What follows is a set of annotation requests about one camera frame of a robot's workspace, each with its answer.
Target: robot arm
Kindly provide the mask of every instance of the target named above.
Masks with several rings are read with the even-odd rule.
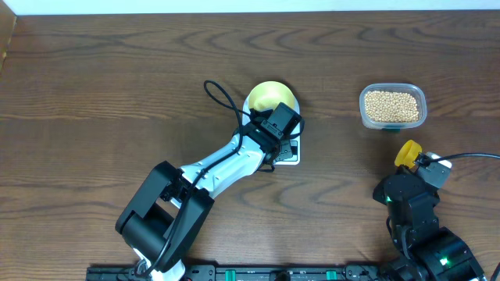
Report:
[[[380,268],[380,280],[485,280],[467,244],[439,226],[434,207],[452,164],[408,141],[396,158],[395,175],[383,179],[373,199],[387,205],[387,229],[401,255]]]
[[[290,147],[291,133],[301,121],[302,117],[284,103],[273,111],[252,111],[250,122],[209,157],[179,169],[168,162],[158,164],[115,226],[151,267],[145,275],[151,273],[155,281],[179,280],[184,274],[180,259],[193,244],[214,198],[262,165],[272,165],[290,155],[281,148]],[[156,204],[158,198],[180,208],[175,219]]]

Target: yellow object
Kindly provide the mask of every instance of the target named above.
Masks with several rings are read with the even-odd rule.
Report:
[[[397,166],[405,165],[408,166],[408,168],[413,168],[415,165],[414,161],[419,156],[420,152],[422,152],[420,144],[417,144],[413,140],[408,140],[399,151],[398,156],[396,156],[394,164]]]
[[[267,81],[255,86],[248,96],[248,108],[257,111],[274,110],[280,102],[295,110],[295,98],[287,86]]]

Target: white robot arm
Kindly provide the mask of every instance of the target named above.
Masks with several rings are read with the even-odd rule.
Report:
[[[218,84],[206,81],[205,90],[210,97],[214,98],[206,88],[207,83],[214,84],[228,97]],[[269,97],[269,93],[280,85],[284,87],[282,84],[273,84],[275,88],[267,85],[264,94]],[[180,259],[194,242],[217,195],[263,165],[298,163],[303,119],[298,114],[295,98],[291,97],[292,102],[288,104],[292,108],[274,98],[274,104],[268,101],[270,108],[262,111],[252,106],[248,109],[246,101],[245,125],[228,97],[239,125],[228,144],[199,162],[179,169],[163,162],[150,172],[115,227],[141,258],[141,266],[136,268],[137,276],[150,276],[153,281],[179,280],[185,271]],[[175,219],[156,204],[158,198],[180,209]]]

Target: wood grain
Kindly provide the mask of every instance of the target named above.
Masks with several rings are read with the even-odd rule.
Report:
[[[395,256],[371,199],[412,138],[446,155],[499,153],[499,12],[26,16],[0,80],[0,279],[82,280],[136,257],[114,230],[151,168],[228,142],[264,80],[296,93],[302,162],[221,194],[189,258],[327,265]],[[361,124],[371,83],[423,89],[429,116],[401,133]],[[490,276],[500,260],[500,163],[455,161],[437,214]]]

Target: cable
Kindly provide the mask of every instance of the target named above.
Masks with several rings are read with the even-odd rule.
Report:
[[[409,226],[403,227],[403,231],[401,233],[401,243],[402,243],[402,247],[403,247],[403,254],[405,254],[406,258],[411,260],[411,258],[409,257],[409,254],[408,254],[408,245],[406,244],[406,232],[408,231],[408,229],[410,229]]]
[[[500,275],[500,263],[498,263],[497,268],[493,271],[490,281],[496,281],[498,275]]]
[[[389,236],[392,239],[391,217],[390,216],[388,216],[387,219],[385,220],[385,226],[387,227],[387,230],[389,230]]]
[[[274,173],[274,165],[270,164],[271,169],[257,169],[256,172],[262,172],[262,173]]]
[[[222,103],[221,101],[219,101],[217,98],[215,98],[212,95],[212,93],[210,93],[209,89],[207,88],[208,84],[212,84],[215,87],[217,87],[226,96],[227,100],[231,103],[232,107],[230,107],[229,105],[225,105],[224,103]],[[240,109],[238,109],[238,107],[234,104],[234,101],[231,98],[231,96],[217,82],[214,82],[214,81],[211,81],[211,80],[207,80],[207,81],[205,81],[203,83],[203,88],[205,89],[206,94],[208,96],[210,96],[218,104],[222,105],[225,108],[230,108],[230,109],[234,110],[234,113],[236,114],[236,119],[237,119],[238,131],[241,132],[242,129],[243,129],[243,122],[241,121],[241,117],[240,117],[240,113],[239,112],[242,112],[242,113],[244,113],[246,115],[248,115],[248,113],[243,112]],[[191,198],[191,195],[193,194],[193,190],[195,189],[196,184],[198,183],[198,181],[211,168],[215,167],[216,165],[219,165],[222,161],[224,161],[224,160],[228,159],[229,157],[231,157],[231,156],[235,155],[236,153],[238,153],[242,144],[243,144],[243,135],[240,133],[240,138],[239,138],[239,141],[238,141],[236,149],[234,149],[232,152],[228,153],[227,155],[219,158],[218,160],[214,161],[212,164],[208,165],[206,168],[202,169],[200,171],[200,173],[196,176],[195,180],[193,180],[193,182],[189,186],[189,188],[187,190],[186,197],[184,198],[183,202],[188,202],[189,198]],[[160,260],[163,258],[163,256],[165,255],[166,251],[168,250],[168,248],[170,246],[170,242],[172,241],[173,235],[177,231],[177,227],[179,226],[180,218],[182,218],[182,215],[184,214],[184,210],[185,210],[185,208],[186,208],[187,205],[188,204],[184,203],[184,204],[182,204],[180,206],[179,212],[177,213],[177,217],[173,221],[172,229],[170,230],[169,235],[166,238],[166,242],[164,243],[164,245],[162,247],[162,250],[159,252],[157,259],[151,264],[151,266],[148,269],[146,269],[146,271],[144,273],[138,273],[137,272],[138,268],[136,267],[136,269],[135,269],[136,276],[138,276],[138,277],[147,277],[147,276],[149,276],[151,274],[151,272],[153,270],[155,270],[155,267],[158,266]]]
[[[500,160],[500,155],[492,154],[492,153],[482,153],[482,152],[476,152],[476,153],[459,153],[456,155],[449,155],[445,157],[440,157],[436,159],[426,159],[423,161],[424,165],[434,163],[434,162],[439,162],[443,160],[450,160],[450,159],[456,159],[456,158],[463,158],[463,157],[489,157],[489,158],[495,158]]]
[[[214,85],[215,87],[217,87],[217,89],[219,89],[221,92],[223,92],[223,94],[225,93],[224,95],[226,95],[226,98],[228,97],[228,95],[227,95],[226,91],[225,91],[225,90],[224,90],[224,89],[223,89],[223,88],[222,88],[222,87],[221,87],[218,83],[216,83],[216,82],[214,82],[214,81],[211,81],[211,80],[207,80],[207,81],[205,81],[205,83],[203,84],[203,88],[205,89],[206,94],[207,94],[209,97],[211,97],[211,98],[212,98],[212,100],[214,100],[216,103],[218,103],[219,105],[222,105],[222,106],[223,106],[223,107],[225,107],[225,108],[228,108],[228,109],[233,109],[233,110],[236,108],[236,109],[237,109],[239,112],[241,112],[242,114],[245,114],[246,116],[250,117],[250,114],[248,114],[247,112],[244,112],[243,110],[240,110],[238,107],[236,107],[236,105],[235,105],[234,107],[229,106],[229,105],[226,105],[225,103],[221,102],[219,99],[217,99],[216,97],[214,97],[214,96],[212,95],[212,93],[210,93],[209,89],[207,88],[207,84],[208,84],[208,83],[210,83],[210,84]],[[229,102],[231,103],[231,105],[233,105],[233,104],[234,104],[234,102],[232,102],[232,101],[233,101],[232,99],[230,99],[230,101],[229,101]]]
[[[302,132],[304,132],[304,127],[305,127],[305,120],[303,118],[300,119],[299,126],[300,126],[300,131],[298,133],[294,133],[294,134],[290,135],[290,137],[288,137],[288,140],[293,140],[296,137],[302,135]]]

